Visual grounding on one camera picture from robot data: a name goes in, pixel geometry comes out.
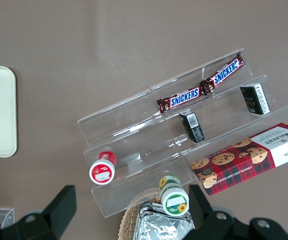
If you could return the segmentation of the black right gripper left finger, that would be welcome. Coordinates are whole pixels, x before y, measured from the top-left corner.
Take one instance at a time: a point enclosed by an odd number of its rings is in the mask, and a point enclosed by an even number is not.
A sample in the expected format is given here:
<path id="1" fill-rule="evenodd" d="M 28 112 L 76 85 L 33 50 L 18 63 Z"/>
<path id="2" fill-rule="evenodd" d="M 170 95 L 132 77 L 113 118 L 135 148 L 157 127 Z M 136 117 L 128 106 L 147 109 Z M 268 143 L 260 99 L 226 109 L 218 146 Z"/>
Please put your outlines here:
<path id="1" fill-rule="evenodd" d="M 0 240 L 58 240 L 77 210 L 74 185 L 66 185 L 41 213 L 31 213 L 6 228 Z"/>

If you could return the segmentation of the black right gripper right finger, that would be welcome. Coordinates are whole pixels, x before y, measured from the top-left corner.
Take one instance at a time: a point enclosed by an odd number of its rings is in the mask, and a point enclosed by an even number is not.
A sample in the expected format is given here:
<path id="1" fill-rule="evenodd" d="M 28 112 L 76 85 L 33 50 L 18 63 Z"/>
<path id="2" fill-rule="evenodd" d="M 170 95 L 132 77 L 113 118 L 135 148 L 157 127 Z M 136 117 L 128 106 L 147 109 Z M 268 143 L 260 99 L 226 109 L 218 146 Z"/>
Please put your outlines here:
<path id="1" fill-rule="evenodd" d="M 249 224 L 223 210 L 214 210 L 198 185 L 189 186 L 189 212 L 195 228 L 185 240 L 288 240 L 276 221 L 256 217 Z"/>

